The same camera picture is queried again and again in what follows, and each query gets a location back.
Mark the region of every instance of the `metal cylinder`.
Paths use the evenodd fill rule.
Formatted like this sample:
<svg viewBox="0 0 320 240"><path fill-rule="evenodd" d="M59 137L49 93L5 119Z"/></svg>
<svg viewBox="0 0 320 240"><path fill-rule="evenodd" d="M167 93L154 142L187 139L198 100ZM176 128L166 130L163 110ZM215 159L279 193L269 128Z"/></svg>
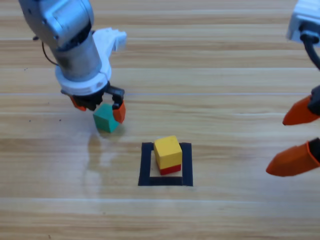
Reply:
<svg viewBox="0 0 320 240"><path fill-rule="evenodd" d="M84 82L97 75L102 62L90 32L87 39L70 50L51 49L64 77L73 82Z"/></svg>

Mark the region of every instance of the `black cable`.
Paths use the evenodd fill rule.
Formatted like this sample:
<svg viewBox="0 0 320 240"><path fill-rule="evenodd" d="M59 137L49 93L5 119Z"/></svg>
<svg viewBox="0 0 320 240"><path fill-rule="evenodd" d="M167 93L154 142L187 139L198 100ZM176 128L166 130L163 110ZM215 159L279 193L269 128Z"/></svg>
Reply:
<svg viewBox="0 0 320 240"><path fill-rule="evenodd" d="M314 48L314 44L319 42L319 39L314 36L304 35L301 37L304 48L313 64L320 70L320 58Z"/></svg>
<svg viewBox="0 0 320 240"><path fill-rule="evenodd" d="M44 44L44 42L42 42L42 50L43 50L43 53L44 53L44 55L45 55L46 59L47 59L50 63L52 63L52 64L54 64L54 65L58 66L58 64L57 64L57 63L55 63L54 61L51 61L51 59L47 56L47 54L46 54L46 50L45 50L45 44Z"/></svg>

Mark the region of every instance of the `white plastic bracket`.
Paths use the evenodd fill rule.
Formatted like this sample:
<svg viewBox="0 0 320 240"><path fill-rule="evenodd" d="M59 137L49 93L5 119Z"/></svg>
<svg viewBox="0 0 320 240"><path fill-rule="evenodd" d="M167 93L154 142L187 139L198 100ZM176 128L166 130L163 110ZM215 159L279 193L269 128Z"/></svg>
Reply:
<svg viewBox="0 0 320 240"><path fill-rule="evenodd" d="M300 40L300 26L303 22L311 22L320 25L320 0L298 0L293 10L288 31L287 39L302 44Z"/></svg>

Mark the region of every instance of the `yellow cube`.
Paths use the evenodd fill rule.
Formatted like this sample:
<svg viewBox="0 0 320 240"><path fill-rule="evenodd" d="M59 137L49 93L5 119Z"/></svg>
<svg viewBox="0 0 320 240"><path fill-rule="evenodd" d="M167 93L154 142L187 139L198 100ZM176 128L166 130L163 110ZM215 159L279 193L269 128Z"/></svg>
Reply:
<svg viewBox="0 0 320 240"><path fill-rule="evenodd" d="M155 140L154 154L161 170L182 164L182 149L176 136Z"/></svg>

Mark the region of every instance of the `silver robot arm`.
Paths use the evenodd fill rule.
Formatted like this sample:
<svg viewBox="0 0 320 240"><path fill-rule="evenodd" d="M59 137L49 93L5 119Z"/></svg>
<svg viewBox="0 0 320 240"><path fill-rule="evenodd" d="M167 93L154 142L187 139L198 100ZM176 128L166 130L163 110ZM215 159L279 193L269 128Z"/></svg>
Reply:
<svg viewBox="0 0 320 240"><path fill-rule="evenodd" d="M111 28L92 31L94 12L89 0L19 0L25 21L49 46L56 59L61 92L74 106L95 110L104 93L121 108L124 90L110 86L111 52L126 44L127 34Z"/></svg>

